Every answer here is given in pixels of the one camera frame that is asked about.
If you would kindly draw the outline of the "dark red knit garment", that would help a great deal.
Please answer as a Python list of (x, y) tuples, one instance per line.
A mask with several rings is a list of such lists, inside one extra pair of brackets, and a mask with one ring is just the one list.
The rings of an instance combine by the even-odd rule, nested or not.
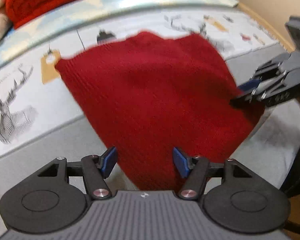
[(66, 87), (133, 184), (180, 190), (172, 152), (225, 161), (264, 113), (239, 94), (217, 50), (198, 34), (168, 39), (141, 32), (56, 64)]

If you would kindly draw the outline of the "deer print bed sheet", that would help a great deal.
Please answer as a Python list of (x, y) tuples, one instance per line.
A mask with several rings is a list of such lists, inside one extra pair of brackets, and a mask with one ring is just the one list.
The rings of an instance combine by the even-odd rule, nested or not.
[[(101, 153), (105, 146), (60, 78), (42, 83), (41, 62), (49, 49), (71, 57), (97, 44), (100, 31), (121, 40), (143, 30), (165, 38), (178, 38), (188, 29), (198, 30), (210, 16), (229, 29), (218, 33), (207, 26), (209, 35), (231, 48), (224, 52), (237, 83), (242, 83), (258, 65), (283, 52), (247, 14), (236, 9), (181, 7), (131, 12), (59, 35), (28, 51), (0, 70), (0, 98), (22, 74), (25, 85), (7, 106), (17, 114), (16, 123), (25, 131), (5, 144), (0, 140), (0, 197), (18, 182), (56, 157), (77, 161), (85, 154)], [(170, 192), (137, 192), (118, 166), (107, 179), (119, 196), (101, 205), (97, 214), (85, 217), (86, 226), (65, 231), (65, 239), (245, 239), (217, 228), (192, 203), (181, 203)], [(6, 232), (0, 217), (0, 236)]]

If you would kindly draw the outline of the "light blue patterned sheet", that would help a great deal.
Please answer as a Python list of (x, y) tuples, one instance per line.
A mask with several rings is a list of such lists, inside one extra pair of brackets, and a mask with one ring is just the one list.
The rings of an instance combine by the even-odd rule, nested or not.
[(31, 48), (88, 23), (133, 11), (168, 7), (234, 8), (238, 0), (77, 0), (14, 29), (0, 42), (0, 69)]

